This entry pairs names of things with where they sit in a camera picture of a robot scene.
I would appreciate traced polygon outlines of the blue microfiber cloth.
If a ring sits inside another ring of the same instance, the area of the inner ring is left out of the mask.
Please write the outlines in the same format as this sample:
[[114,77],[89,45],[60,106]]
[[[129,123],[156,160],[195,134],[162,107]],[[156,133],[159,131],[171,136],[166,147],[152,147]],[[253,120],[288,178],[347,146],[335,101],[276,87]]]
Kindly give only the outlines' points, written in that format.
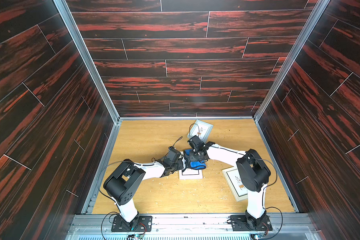
[[184,169],[183,169],[183,172],[186,169],[191,169],[191,170],[204,170],[204,169],[206,169],[207,166],[206,166],[205,162],[203,162],[203,161],[201,161],[201,162],[199,162],[199,161],[191,161],[190,153],[191,153],[191,149],[183,151],[183,154],[184,154]]

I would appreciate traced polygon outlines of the light green picture frame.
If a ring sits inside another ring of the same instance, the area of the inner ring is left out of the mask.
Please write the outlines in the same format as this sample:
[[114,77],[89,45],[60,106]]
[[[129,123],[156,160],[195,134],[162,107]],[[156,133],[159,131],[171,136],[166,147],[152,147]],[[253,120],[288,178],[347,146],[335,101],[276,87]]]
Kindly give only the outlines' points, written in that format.
[[193,136],[197,136],[206,143],[213,127],[212,124],[196,120],[195,123],[190,125],[187,137],[190,139]]

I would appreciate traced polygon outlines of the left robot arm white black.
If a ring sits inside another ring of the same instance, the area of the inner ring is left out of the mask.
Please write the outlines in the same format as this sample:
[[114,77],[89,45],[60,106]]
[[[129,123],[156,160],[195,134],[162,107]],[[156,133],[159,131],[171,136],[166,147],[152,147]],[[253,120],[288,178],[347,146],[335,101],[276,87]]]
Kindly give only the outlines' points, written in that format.
[[184,168],[182,154],[175,155],[173,158],[162,157],[150,164],[138,164],[130,159],[125,159],[105,180],[103,188],[111,199],[116,201],[119,214],[124,222],[131,225],[139,217],[133,197],[142,181],[166,177]]

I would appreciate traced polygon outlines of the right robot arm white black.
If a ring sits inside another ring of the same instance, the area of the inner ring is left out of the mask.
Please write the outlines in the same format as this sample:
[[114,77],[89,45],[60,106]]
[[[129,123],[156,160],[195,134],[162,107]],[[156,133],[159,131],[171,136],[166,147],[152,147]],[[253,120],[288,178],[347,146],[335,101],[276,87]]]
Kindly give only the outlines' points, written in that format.
[[198,138],[188,140],[190,150],[184,153],[185,169],[204,169],[208,160],[216,160],[237,167],[244,187],[248,190],[246,218],[258,223],[266,216],[264,196],[271,171],[253,149],[236,151],[213,142],[204,143]]

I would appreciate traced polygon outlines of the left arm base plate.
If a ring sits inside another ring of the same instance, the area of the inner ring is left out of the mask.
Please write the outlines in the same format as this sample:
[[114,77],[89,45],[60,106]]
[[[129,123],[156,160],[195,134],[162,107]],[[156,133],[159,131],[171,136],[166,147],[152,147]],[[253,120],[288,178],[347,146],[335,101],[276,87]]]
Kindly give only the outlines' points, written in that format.
[[120,215],[114,217],[111,232],[151,232],[153,217],[148,215],[137,215],[131,222],[127,222]]

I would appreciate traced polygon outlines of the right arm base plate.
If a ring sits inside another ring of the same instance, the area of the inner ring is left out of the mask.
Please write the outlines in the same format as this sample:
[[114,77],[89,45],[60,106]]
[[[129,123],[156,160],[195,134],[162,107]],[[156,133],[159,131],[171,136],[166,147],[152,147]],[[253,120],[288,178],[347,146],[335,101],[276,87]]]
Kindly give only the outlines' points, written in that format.
[[234,232],[268,232],[273,230],[270,219],[267,215],[258,219],[255,219],[252,216],[231,215],[229,216],[227,223],[232,226]]

